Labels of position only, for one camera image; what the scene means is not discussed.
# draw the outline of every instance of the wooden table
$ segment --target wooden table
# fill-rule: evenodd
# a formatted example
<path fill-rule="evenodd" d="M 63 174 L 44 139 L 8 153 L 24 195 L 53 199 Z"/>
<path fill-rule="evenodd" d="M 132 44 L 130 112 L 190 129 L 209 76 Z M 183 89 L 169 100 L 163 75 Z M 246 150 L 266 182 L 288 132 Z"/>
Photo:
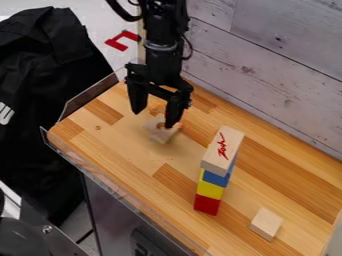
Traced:
<path fill-rule="evenodd" d="M 58 123 L 48 138 L 140 211 L 156 212 L 161 218 L 149 217 L 169 233 L 185 234 L 212 255 L 318 255 L 342 208 L 342 163 L 197 86 L 193 101 L 170 144 L 154 143 L 143 128 L 165 103 L 150 97 L 149 109 L 136 116 L 122 83 Z M 246 137 L 212 217 L 194 211 L 193 200 L 200 160 L 222 124 Z M 271 243 L 248 228 L 260 207 L 284 218 Z"/>

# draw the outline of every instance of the red block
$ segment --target red block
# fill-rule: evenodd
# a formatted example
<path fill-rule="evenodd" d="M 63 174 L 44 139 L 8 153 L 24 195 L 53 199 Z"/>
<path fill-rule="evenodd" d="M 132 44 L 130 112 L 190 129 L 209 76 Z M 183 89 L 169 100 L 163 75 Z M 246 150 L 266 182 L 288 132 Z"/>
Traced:
<path fill-rule="evenodd" d="M 206 196 L 196 194 L 194 209 L 216 216 L 220 207 L 221 200 L 216 200 Z"/>

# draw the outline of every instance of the black backpack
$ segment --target black backpack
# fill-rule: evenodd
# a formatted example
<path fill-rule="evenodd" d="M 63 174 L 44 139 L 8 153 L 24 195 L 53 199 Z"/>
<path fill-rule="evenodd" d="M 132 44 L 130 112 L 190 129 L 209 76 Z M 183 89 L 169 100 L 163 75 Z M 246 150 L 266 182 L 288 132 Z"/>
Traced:
<path fill-rule="evenodd" d="M 59 222 L 81 186 L 39 127 L 51 128 L 67 100 L 112 72 L 70 9 L 26 10 L 0 22 L 0 180 Z"/>

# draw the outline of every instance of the beige block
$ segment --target beige block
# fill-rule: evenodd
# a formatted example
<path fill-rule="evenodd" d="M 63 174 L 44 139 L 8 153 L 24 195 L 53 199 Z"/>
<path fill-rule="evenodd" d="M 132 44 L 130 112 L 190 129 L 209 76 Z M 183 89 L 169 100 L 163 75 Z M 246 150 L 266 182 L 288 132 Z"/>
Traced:
<path fill-rule="evenodd" d="M 156 117 L 146 123 L 145 128 L 149 130 L 151 140 L 157 141 L 161 144 L 165 144 L 181 128 L 180 123 L 175 124 L 171 129 L 166 129 L 163 126 L 164 124 L 165 117 L 163 114 L 158 114 Z"/>
<path fill-rule="evenodd" d="M 283 222 L 283 218 L 273 212 L 261 208 L 252 220 L 250 229 L 268 241 L 271 241 Z"/>
<path fill-rule="evenodd" d="M 222 177 L 226 176 L 244 136 L 243 132 L 221 126 L 208 146 L 201 167 Z"/>

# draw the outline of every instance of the wooden block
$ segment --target wooden block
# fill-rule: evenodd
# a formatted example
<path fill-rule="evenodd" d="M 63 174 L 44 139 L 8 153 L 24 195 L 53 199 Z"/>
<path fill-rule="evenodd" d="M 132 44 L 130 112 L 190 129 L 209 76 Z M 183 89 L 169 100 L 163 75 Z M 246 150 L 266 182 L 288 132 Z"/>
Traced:
<path fill-rule="evenodd" d="M 283 218 L 265 208 L 261 208 L 252 220 L 250 229 L 266 240 L 271 241 L 282 222 Z"/>
<path fill-rule="evenodd" d="M 202 159 L 201 167 L 221 177 L 226 176 L 243 137 L 244 133 L 222 126 L 210 143 Z"/>
<path fill-rule="evenodd" d="M 211 184 L 203 180 L 204 169 L 201 169 L 200 179 L 197 184 L 197 194 L 205 197 L 210 197 L 213 199 L 221 200 L 224 188 Z"/>
<path fill-rule="evenodd" d="M 220 207 L 220 202 L 221 200 L 216 200 L 196 194 L 194 209 L 216 216 Z"/>
<path fill-rule="evenodd" d="M 145 128 L 150 132 L 151 140 L 157 141 L 161 144 L 167 143 L 173 135 L 175 135 L 181 128 L 181 124 L 175 124 L 171 129 L 166 129 L 163 125 L 165 124 L 165 117 L 163 114 L 158 114 L 153 119 L 149 120 Z"/>
<path fill-rule="evenodd" d="M 220 175 L 205 170 L 203 174 L 203 180 L 211 184 L 226 188 L 228 186 L 230 176 L 232 175 L 235 166 L 235 159 L 236 156 L 234 157 L 232 164 L 229 166 L 226 176 L 222 177 Z"/>

